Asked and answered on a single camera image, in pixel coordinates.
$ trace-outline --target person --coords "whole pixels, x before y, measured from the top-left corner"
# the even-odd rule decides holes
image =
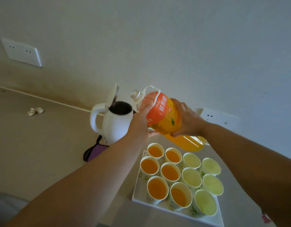
[[[209,123],[185,103],[172,100],[179,109],[181,127],[171,135],[204,137],[275,224],[291,226],[291,159]],[[147,127],[151,107],[134,114],[123,138],[42,192],[6,226],[96,226],[147,139],[157,134]]]

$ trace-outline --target white outlet plate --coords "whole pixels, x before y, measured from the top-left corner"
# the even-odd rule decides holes
[[[207,108],[203,109],[200,116],[208,122],[218,124],[229,130],[235,129],[240,121],[238,116]]]
[[[41,67],[36,48],[4,38],[2,38],[1,41],[10,59]]]

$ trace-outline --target cup of orange juice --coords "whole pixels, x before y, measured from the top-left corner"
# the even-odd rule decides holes
[[[147,182],[147,199],[151,204],[157,205],[168,195],[168,184],[159,176],[153,176]]]
[[[206,190],[200,189],[193,196],[190,211],[197,217],[214,216],[217,213],[215,198]]]
[[[179,211],[187,208],[192,203],[192,193],[189,188],[180,182],[171,186],[169,195],[169,204],[172,210]]]
[[[213,196],[219,196],[223,194],[222,182],[216,178],[216,176],[211,174],[204,175],[202,184],[199,188],[210,192],[210,194]]]
[[[184,168],[180,181],[188,186],[191,191],[197,190],[202,183],[200,174],[194,168]]]
[[[152,156],[146,156],[140,161],[139,177],[148,180],[159,171],[159,163]]]
[[[193,153],[185,153],[182,158],[182,169],[190,167],[197,169],[201,166],[200,159]]]
[[[164,160],[167,163],[179,164],[182,160],[182,154],[176,148],[168,148],[165,151]]]
[[[172,185],[180,178],[180,170],[173,163],[164,163],[160,168],[160,177],[162,177],[168,185]]]
[[[198,169],[200,176],[203,178],[206,174],[218,175],[221,173],[219,164],[211,158],[205,158],[202,161],[201,167]]]
[[[164,155],[164,149],[159,143],[151,143],[150,145],[148,145],[147,152],[150,156],[154,157],[157,160],[161,159],[161,157]]]

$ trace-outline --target crumpled paper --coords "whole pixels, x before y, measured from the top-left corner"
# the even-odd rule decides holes
[[[42,109],[41,107],[38,107],[38,108],[36,108],[36,109],[31,108],[31,110],[27,112],[26,116],[32,116],[32,115],[34,115],[36,112],[37,112],[38,114],[41,114],[41,113],[43,112],[43,109]]]

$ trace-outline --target bottle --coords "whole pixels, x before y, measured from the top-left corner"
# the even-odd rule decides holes
[[[185,151],[198,151],[204,144],[202,137],[178,136],[172,137],[170,133],[177,131],[181,126],[180,114],[175,103],[160,89],[149,85],[143,91],[134,90],[131,98],[137,106],[137,112],[142,110],[148,103],[154,103],[154,106],[147,114],[147,125],[164,135],[167,139],[184,149]]]

